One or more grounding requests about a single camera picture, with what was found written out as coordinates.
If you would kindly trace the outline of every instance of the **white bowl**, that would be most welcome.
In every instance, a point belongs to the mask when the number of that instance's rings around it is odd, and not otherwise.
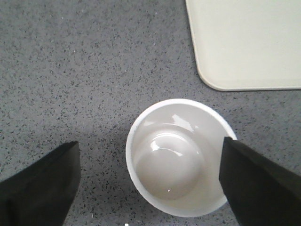
[[[128,134],[130,177],[140,194],[163,212],[208,214],[227,201],[218,179],[224,137],[237,139],[210,107],[187,99],[156,103]]]

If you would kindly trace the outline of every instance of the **speckled surface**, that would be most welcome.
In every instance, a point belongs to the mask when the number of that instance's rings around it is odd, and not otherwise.
[[[0,179],[63,142],[82,179],[65,226],[237,226],[229,205],[178,218],[148,204],[126,168],[135,118],[160,100],[219,112],[238,138],[301,175],[301,91],[219,92],[197,75],[184,1],[0,1]]]

